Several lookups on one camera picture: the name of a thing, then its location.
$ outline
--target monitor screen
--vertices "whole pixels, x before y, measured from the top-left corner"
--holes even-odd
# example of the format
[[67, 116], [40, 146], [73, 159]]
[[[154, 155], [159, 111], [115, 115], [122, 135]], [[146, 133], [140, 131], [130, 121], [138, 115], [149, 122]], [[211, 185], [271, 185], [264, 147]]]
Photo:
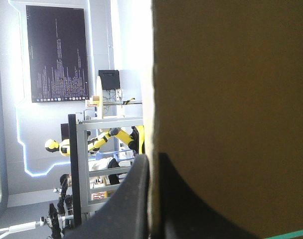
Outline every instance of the monitor screen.
[[26, 6], [32, 102], [89, 99], [84, 10]]

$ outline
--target black metal post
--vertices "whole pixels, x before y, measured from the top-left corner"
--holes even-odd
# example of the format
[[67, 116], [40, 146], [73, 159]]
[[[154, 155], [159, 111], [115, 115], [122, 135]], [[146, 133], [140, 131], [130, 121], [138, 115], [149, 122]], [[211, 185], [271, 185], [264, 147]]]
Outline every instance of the black metal post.
[[76, 115], [68, 115], [68, 132], [70, 138], [70, 160], [72, 174], [72, 192], [73, 192], [73, 213], [74, 227], [82, 224], [81, 218], [81, 199], [80, 199], [80, 182], [78, 176], [78, 152], [76, 136]]

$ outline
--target gray metal rack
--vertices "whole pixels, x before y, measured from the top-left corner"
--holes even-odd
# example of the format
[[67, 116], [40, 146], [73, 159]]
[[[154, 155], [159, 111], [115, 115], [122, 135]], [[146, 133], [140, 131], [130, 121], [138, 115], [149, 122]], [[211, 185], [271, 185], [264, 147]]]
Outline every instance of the gray metal rack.
[[69, 137], [71, 145], [71, 174], [73, 191], [74, 224], [79, 226], [82, 218], [89, 212], [100, 209], [108, 198], [92, 200], [93, 193], [113, 191], [119, 187], [109, 185], [100, 188], [90, 188], [90, 178], [126, 173], [130, 167], [111, 168], [104, 170], [89, 171], [87, 151], [87, 131], [102, 128], [130, 127], [143, 125], [143, 117], [91, 119], [76, 122], [75, 115], [69, 115]]

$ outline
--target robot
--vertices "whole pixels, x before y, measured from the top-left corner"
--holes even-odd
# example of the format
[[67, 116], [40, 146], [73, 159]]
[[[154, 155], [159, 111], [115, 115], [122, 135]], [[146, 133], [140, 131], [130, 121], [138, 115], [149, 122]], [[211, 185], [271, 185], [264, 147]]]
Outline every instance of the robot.
[[[126, 133], [121, 128], [112, 128], [108, 132], [100, 134], [88, 141], [87, 150], [89, 152], [97, 152], [102, 145], [104, 145], [108, 139], [112, 136], [118, 138], [124, 144], [126, 144], [129, 149], [134, 150], [137, 154], [145, 152], [144, 144], [144, 126], [133, 126], [133, 132], [131, 134]], [[70, 156], [70, 140], [65, 139], [61, 143], [53, 139], [49, 139], [45, 142], [45, 150], [49, 152], [60, 152], [61, 155], [68, 157]]]

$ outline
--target green strip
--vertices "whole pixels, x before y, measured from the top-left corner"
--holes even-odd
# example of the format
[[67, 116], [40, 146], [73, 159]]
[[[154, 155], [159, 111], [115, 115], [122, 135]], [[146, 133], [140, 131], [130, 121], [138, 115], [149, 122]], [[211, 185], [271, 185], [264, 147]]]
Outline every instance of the green strip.
[[279, 235], [279, 236], [275, 236], [275, 237], [270, 237], [270, 238], [266, 238], [266, 239], [291, 239], [291, 238], [298, 238], [298, 237], [302, 237], [302, 236], [303, 236], [303, 230], [296, 231], [293, 233], [287, 233], [287, 234], [283, 234], [283, 235]]

